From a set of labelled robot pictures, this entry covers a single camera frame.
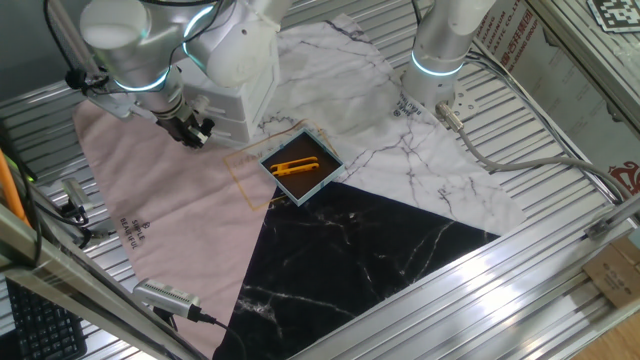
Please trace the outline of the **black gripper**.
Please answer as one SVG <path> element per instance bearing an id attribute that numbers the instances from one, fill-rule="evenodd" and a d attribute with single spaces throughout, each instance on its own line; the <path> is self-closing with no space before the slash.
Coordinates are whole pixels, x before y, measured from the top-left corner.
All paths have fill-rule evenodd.
<path id="1" fill-rule="evenodd" d="M 193 135 L 201 134 L 201 128 L 186 103 L 179 103 L 175 108 L 166 112 L 156 112 L 155 116 L 156 123 L 165 129 L 174 140 L 185 146 L 200 149 L 206 143 L 198 136 Z"/>

